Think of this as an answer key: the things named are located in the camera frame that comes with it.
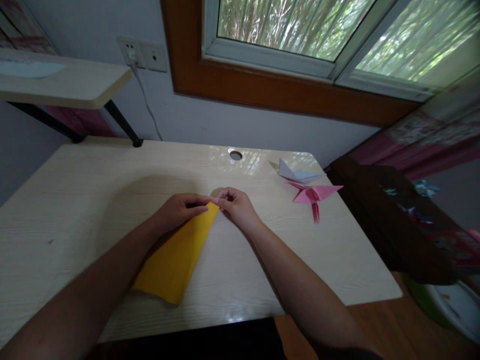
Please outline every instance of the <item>electrical outlet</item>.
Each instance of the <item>electrical outlet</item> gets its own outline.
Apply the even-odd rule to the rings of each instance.
[[[141,48],[145,58],[145,65],[147,69],[167,72],[167,65],[165,63],[164,49],[161,44],[153,42],[142,41]]]
[[[145,58],[143,56],[140,42],[137,39],[128,36],[117,36],[116,40],[118,41],[118,45],[120,46],[121,54],[123,55],[125,63],[129,66],[132,65],[129,57],[129,51],[135,51],[135,56],[137,60],[136,67],[144,69]]]

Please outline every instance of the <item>green foliage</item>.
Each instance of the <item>green foliage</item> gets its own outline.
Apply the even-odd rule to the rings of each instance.
[[[374,0],[222,0],[218,36],[335,61]]]
[[[333,62],[374,1],[221,0],[218,36]],[[418,81],[479,19],[479,0],[412,0],[357,69]]]
[[[412,0],[357,69],[418,81],[480,30],[477,0]]]

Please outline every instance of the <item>floor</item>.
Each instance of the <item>floor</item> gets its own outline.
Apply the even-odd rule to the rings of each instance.
[[[479,346],[430,320],[410,296],[403,275],[393,272],[393,276],[402,288],[402,298],[349,307],[385,359],[480,358]],[[291,317],[276,317],[275,323],[289,360],[318,359]]]

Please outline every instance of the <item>window sill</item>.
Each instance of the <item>window sill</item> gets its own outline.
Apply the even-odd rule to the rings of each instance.
[[[253,107],[389,126],[421,103],[286,74],[201,60],[202,2],[162,0],[176,93]]]

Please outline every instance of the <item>white wall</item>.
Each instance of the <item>white wall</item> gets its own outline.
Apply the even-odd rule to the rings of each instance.
[[[64,56],[123,64],[117,35],[161,43],[167,50],[159,0],[23,2]],[[166,141],[305,151],[327,166],[378,130],[373,126],[175,95],[170,68],[167,73],[141,70],[140,76]],[[135,79],[113,100],[141,138],[157,139]],[[115,123],[112,127],[125,136]]]
[[[433,202],[464,229],[480,230],[480,159],[428,176],[440,188]]]
[[[0,101],[0,206],[69,139]]]

